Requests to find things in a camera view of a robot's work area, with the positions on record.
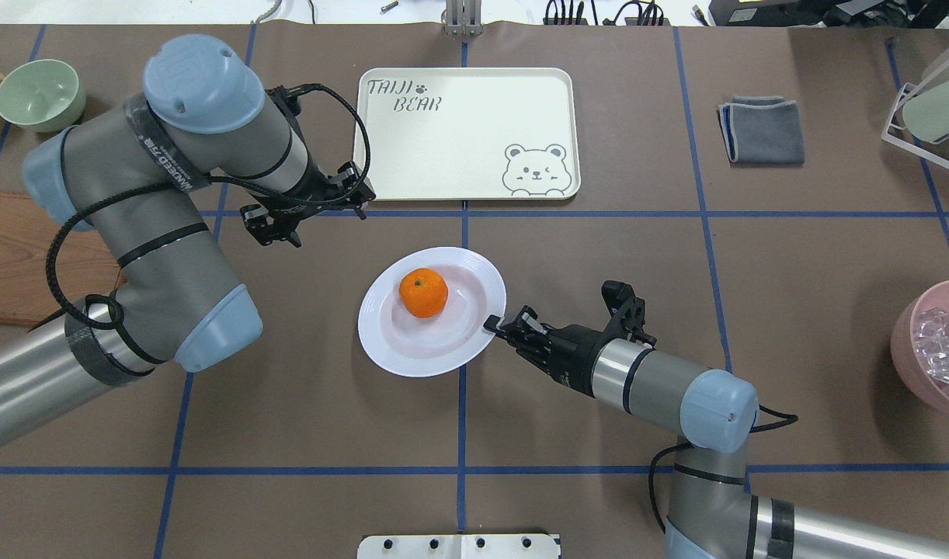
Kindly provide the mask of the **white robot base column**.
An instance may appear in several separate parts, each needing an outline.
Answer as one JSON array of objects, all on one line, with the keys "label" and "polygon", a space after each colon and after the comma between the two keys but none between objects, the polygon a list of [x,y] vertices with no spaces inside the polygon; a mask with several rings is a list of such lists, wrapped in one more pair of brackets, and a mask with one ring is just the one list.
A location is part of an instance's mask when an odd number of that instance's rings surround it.
[{"label": "white robot base column", "polygon": [[357,558],[561,558],[558,535],[472,533],[372,535],[358,545]]}]

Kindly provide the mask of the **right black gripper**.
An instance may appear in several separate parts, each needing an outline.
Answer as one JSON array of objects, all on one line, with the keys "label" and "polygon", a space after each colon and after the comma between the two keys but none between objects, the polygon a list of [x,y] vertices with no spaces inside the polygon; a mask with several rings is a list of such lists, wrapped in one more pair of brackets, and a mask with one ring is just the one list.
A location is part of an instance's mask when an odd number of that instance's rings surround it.
[{"label": "right black gripper", "polygon": [[518,355],[556,383],[588,397],[594,396],[593,370],[600,333],[581,325],[548,329],[532,307],[521,307],[511,319],[490,314],[484,330],[496,339],[515,342]]}]

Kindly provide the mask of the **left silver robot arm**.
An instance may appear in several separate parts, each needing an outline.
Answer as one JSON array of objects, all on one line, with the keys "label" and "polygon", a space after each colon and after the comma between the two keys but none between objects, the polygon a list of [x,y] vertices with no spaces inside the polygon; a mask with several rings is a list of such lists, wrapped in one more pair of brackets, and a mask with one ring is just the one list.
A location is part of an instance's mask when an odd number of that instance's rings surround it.
[{"label": "left silver robot arm", "polygon": [[261,245],[300,247],[298,224],[325,211],[364,217],[371,149],[322,172],[297,122],[310,92],[328,88],[266,89],[215,36],[177,36],[140,93],[25,158],[28,193],[60,225],[46,261],[59,311],[0,348],[0,448],[165,362],[199,372],[262,334],[193,192],[242,187]]}]

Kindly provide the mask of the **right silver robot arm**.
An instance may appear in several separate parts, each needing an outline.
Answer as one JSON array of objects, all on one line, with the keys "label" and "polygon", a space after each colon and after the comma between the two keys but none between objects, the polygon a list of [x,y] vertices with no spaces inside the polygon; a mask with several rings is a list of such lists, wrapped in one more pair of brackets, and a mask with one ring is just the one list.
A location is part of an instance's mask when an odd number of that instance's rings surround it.
[{"label": "right silver robot arm", "polygon": [[560,385],[677,436],[667,557],[949,558],[944,541],[748,493],[746,446],[761,411],[754,386],[656,349],[643,300],[609,309],[602,330],[553,327],[531,307],[484,326]]}]

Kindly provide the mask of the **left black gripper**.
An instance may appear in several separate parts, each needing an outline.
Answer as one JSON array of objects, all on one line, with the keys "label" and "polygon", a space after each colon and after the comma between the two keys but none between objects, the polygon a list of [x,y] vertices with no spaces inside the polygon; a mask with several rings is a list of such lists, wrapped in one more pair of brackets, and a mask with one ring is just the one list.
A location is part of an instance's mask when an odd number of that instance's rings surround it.
[{"label": "left black gripper", "polygon": [[245,230],[260,245],[285,241],[300,248],[297,226],[301,220],[325,211],[353,211],[364,219],[363,208],[376,199],[367,169],[348,161],[334,175],[318,168],[305,170],[296,185],[283,192],[257,187],[258,201],[240,208]]}]

